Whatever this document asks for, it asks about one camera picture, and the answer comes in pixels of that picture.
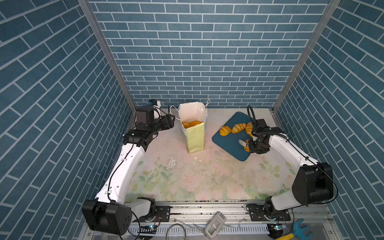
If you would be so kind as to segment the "small striped croissant bun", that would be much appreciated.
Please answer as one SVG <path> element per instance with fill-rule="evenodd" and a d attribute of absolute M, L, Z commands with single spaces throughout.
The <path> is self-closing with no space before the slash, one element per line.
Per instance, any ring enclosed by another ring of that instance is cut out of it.
<path fill-rule="evenodd" d="M 250 148 L 249 148 L 249 140 L 246 140 L 246 141 L 245 141 L 245 144 L 246 144 L 246 145 L 244 146 L 245 151 L 246 151 L 246 152 L 250 152 Z"/>

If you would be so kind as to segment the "long braided bread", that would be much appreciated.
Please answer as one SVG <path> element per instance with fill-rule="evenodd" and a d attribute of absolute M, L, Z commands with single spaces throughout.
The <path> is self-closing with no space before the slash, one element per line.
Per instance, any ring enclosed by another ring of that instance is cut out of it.
<path fill-rule="evenodd" d="M 247 124 L 245 124 L 245 123 L 234 125 L 234 127 L 232 128 L 232 134 L 240 133 L 241 131 L 243 131 L 246 128 L 246 126 L 247 126 Z"/>

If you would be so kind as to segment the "twisted knot bread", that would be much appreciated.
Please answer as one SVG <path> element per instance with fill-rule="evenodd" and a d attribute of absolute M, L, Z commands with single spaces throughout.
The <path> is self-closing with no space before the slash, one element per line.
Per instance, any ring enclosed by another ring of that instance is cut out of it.
<path fill-rule="evenodd" d="M 249 135 L 250 138 L 253 138 L 253 134 L 252 134 L 253 125 L 252 125 L 252 123 L 248 123 L 248 124 L 246 125 L 245 130 L 246 130 L 247 135 Z"/>

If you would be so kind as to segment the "round ridged bun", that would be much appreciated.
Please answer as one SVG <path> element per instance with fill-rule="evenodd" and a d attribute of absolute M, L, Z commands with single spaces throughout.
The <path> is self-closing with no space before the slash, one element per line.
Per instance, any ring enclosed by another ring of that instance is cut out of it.
<path fill-rule="evenodd" d="M 219 134 L 223 137 L 229 135 L 232 132 L 232 129 L 229 126 L 223 126 L 219 130 Z"/>

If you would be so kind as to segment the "large sesame oval bread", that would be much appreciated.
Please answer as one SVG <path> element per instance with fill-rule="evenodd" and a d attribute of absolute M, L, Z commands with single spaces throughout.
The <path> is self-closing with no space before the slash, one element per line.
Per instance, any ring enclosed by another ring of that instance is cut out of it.
<path fill-rule="evenodd" d="M 202 123 L 202 122 L 200 122 L 200 121 L 192 121 L 192 122 L 189 123 L 189 126 L 190 126 L 190 127 L 194 127 L 194 126 L 199 125 L 199 124 L 201 124 L 201 123 Z"/>

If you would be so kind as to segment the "white paper gift bag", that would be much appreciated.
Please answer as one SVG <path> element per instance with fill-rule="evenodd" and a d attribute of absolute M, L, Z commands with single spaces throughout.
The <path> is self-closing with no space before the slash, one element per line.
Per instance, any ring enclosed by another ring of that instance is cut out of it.
<path fill-rule="evenodd" d="M 175 108 L 178 112 L 176 119 L 180 122 L 190 123 L 192 121 L 202 122 L 194 127 L 185 129 L 182 125 L 182 133 L 186 140 L 186 146 L 189 153 L 195 153 L 202 151 L 205 148 L 205 135 L 208 119 L 208 105 L 211 102 L 210 99 L 206 103 L 192 102 L 180 104 L 178 108 Z"/>

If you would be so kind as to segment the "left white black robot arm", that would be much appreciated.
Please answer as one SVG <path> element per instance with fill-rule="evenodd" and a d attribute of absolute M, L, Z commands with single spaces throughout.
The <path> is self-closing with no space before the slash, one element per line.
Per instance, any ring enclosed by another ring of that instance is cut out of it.
<path fill-rule="evenodd" d="M 160 131 L 175 125 L 175 116 L 161 109 L 160 101 L 136 109 L 133 128 L 124 135 L 121 152 L 101 190 L 93 200 L 86 200 L 82 212 L 93 231 L 124 235 L 133 221 L 152 221 L 156 218 L 156 203 L 151 198 L 138 198 L 126 206 L 128 184 L 149 144 Z"/>

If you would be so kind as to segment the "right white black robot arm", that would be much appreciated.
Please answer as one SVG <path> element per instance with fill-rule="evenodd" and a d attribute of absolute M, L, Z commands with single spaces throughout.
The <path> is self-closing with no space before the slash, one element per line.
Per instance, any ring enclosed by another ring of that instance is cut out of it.
<path fill-rule="evenodd" d="M 269 127 L 264 120 L 256 119 L 251 106 L 247 113 L 252 124 L 252 139 L 245 143 L 250 153 L 266 154 L 275 149 L 295 168 L 295 180 L 289 191 L 266 198 L 264 205 L 247 204 L 251 220 L 276 221 L 289 219 L 289 210 L 310 204 L 323 205 L 333 202 L 339 189 L 333 180 L 333 169 L 297 147 L 279 127 Z"/>

